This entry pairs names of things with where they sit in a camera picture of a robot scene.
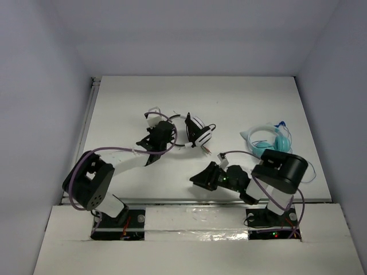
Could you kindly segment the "white black headphones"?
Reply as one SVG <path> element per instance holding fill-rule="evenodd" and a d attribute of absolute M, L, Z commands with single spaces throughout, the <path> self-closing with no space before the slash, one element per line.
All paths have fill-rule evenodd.
<path fill-rule="evenodd" d="M 183 119 L 186 125 L 186 136 L 188 142 L 185 144 L 175 144 L 178 148 L 195 148 L 200 147 L 206 150 L 205 145 L 211 140 L 216 124 L 206 125 L 199 117 L 192 116 L 189 112 L 187 115 L 176 114 L 170 116 L 169 119 Z"/>

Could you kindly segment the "teal cat-ear headphones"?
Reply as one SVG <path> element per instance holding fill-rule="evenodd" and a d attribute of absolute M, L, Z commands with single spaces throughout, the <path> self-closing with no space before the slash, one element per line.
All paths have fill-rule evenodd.
<path fill-rule="evenodd" d="M 257 125 L 241 131 L 240 136 L 246 141 L 248 149 L 258 158 L 266 149 L 293 153 L 292 134 L 285 121 Z"/>

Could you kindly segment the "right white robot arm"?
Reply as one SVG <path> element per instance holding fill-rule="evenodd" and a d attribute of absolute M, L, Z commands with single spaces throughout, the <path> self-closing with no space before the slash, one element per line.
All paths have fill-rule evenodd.
<path fill-rule="evenodd" d="M 240 199 L 249 205 L 255 205 L 262 197 L 267 197 L 265 219 L 271 225 L 280 224 L 291 207 L 308 162 L 298 155 L 266 149 L 257 157 L 259 163 L 247 173 L 239 165 L 230 165 L 227 159 L 228 154 L 239 152 L 234 150 L 218 154 L 219 163 L 210 162 L 189 180 L 209 191 L 222 187 L 237 192 Z"/>

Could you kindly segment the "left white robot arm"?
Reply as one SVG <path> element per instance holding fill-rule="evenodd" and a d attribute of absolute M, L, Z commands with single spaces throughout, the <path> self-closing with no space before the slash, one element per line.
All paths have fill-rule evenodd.
<path fill-rule="evenodd" d="M 69 199 L 82 210 L 95 210 L 101 221 L 122 227 L 128 219 L 128 206 L 108 192 L 112 178 L 159 160 L 169 151 L 167 146 L 173 147 L 177 129 L 169 121 L 160 121 L 147 131 L 136 149 L 103 147 L 83 153 L 62 184 Z"/>

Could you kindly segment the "aluminium side rail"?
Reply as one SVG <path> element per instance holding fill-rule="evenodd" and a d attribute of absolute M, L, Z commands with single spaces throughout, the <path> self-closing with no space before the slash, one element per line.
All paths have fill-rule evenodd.
<path fill-rule="evenodd" d="M 93 110 L 95 107 L 101 79 L 102 79 L 102 76 L 91 78 L 91 90 L 89 93 L 89 98 L 88 98 L 84 118 L 83 118 L 81 128 L 80 128 L 79 138 L 76 144 L 76 149 L 75 149 L 75 153 L 74 153 L 73 160 L 72 160 L 73 164 L 75 164 L 77 160 L 79 159 L 79 157 L 83 154 L 83 149 L 85 146 L 85 141 L 87 139 L 89 125 L 92 119 L 92 114 L 93 114 Z"/>

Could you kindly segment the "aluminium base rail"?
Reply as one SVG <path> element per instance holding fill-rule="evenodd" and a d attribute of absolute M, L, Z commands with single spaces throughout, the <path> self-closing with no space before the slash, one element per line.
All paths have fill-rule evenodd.
<path fill-rule="evenodd" d="M 296 203 L 277 216 L 266 209 L 265 204 L 249 206 L 239 202 L 211 201 L 159 201 L 134 204 L 128 211 L 128 219 L 122 227 L 95 219 L 91 238 L 98 241 L 146 241 L 145 214 L 148 207 L 199 206 L 243 207 L 246 210 L 244 225 L 248 228 L 248 240 L 296 239 L 312 241 L 326 237 L 337 206 L 330 203 Z"/>

